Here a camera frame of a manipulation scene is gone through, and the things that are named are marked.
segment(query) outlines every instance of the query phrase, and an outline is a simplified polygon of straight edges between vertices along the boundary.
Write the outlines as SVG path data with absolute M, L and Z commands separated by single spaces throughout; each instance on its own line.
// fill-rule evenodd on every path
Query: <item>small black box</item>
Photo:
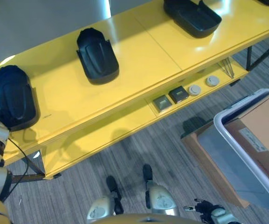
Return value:
M 172 103 L 168 100 L 166 95 L 163 95 L 161 97 L 158 97 L 157 99 L 153 100 L 153 103 L 157 107 L 158 111 L 161 112 L 165 110 L 166 108 L 170 107 Z
M 175 104 L 181 102 L 189 96 L 189 94 L 184 90 L 182 86 L 179 86 L 176 89 L 170 91 L 168 95 L 172 98 Z

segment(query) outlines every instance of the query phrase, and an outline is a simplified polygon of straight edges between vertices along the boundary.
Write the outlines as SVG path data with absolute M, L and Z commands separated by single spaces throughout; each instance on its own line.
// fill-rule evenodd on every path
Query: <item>robot leg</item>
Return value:
M 179 216 L 179 209 L 170 192 L 153 181 L 152 168 L 145 164 L 143 167 L 146 182 L 145 200 L 152 213 Z
M 91 206 L 87 215 L 87 224 L 91 224 L 105 217 L 123 214 L 124 210 L 121 204 L 121 194 L 117 188 L 117 183 L 113 176 L 106 178 L 110 195 L 97 199 Z

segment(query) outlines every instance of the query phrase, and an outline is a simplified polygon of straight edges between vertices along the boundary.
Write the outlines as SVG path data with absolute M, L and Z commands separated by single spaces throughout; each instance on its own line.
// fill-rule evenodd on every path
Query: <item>gray carpet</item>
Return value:
M 268 47 L 266 41 L 255 45 L 253 58 Z M 245 65 L 246 50 L 234 58 Z M 142 166 L 149 163 L 155 181 L 176 198 L 182 217 L 200 220 L 199 214 L 181 209 L 193 205 L 193 199 L 198 197 L 222 204 L 243 223 L 269 224 L 269 210 L 255 205 L 243 209 L 225 202 L 180 141 L 182 134 L 204 125 L 234 101 L 260 88 L 269 88 L 269 58 L 233 87 L 227 86 L 118 142 L 64 171 L 62 177 L 19 184 L 6 201 L 12 221 L 84 224 L 91 203 L 108 193 L 105 184 L 108 175 L 118 182 L 125 213 L 146 213 Z M 25 165 L 19 161 L 8 168 L 14 174 L 21 174 Z

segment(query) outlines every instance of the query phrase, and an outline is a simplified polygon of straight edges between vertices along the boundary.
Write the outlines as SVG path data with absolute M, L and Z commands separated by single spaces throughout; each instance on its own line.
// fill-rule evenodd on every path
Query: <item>table surface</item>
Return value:
M 16 55 L 7 64 L 30 77 L 40 119 L 10 137 L 30 154 L 39 144 L 75 133 L 269 36 L 269 7 L 259 1 L 205 3 L 222 22 L 202 39 L 177 26 L 162 0 L 89 26 L 110 40 L 119 62 L 119 76 L 107 84 L 92 85 L 85 76 L 76 54 L 83 28 Z M 9 164 L 22 155 L 9 143 L 4 157 Z

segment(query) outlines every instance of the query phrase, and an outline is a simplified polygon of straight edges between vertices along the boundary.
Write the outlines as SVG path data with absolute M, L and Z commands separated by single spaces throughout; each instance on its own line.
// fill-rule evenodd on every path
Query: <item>yellow shelf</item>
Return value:
M 208 4 L 222 13 L 222 22 L 213 34 L 201 39 L 191 37 L 166 15 L 163 0 L 88 26 L 110 40 L 119 62 L 119 76 L 107 84 L 90 84 L 77 57 L 76 40 L 84 28 L 17 54 L 5 65 L 16 64 L 30 77 L 40 119 L 31 128 L 11 133 L 10 137 L 26 154 L 31 154 L 40 145 L 66 138 L 149 99 L 269 36 L 269 7 L 254 0 Z M 10 142 L 4 155 L 6 165 L 23 157 Z
M 164 12 L 163 0 L 130 12 L 183 71 L 207 67 L 269 36 L 268 6 L 256 0 L 204 2 L 222 17 L 218 28 L 205 38 L 192 37 L 176 24 Z
M 184 106 L 197 101 L 211 92 L 244 77 L 247 74 L 247 71 L 245 71 L 237 62 L 234 62 L 233 59 L 231 59 L 231 61 L 235 72 L 234 79 L 231 79 L 224 73 L 218 65 L 211 66 L 200 73 L 186 78 L 180 83 L 171 85 L 147 100 L 141 100 L 130 107 L 122 109 L 114 115 L 110 115 L 91 124 L 83 130 L 43 146 L 41 149 L 41 156 L 46 172 L 46 178 L 52 178 L 53 175 L 77 164 L 115 142 L 141 130 Z M 210 75 L 215 75 L 220 79 L 218 86 L 209 87 L 205 84 L 206 77 Z M 202 88 L 200 95 L 197 97 L 188 97 L 188 99 L 179 104 L 173 104 L 163 113 L 157 112 L 152 103 L 155 98 L 163 94 L 167 95 L 170 90 L 180 85 L 187 89 L 188 86 L 192 84 L 197 84 Z

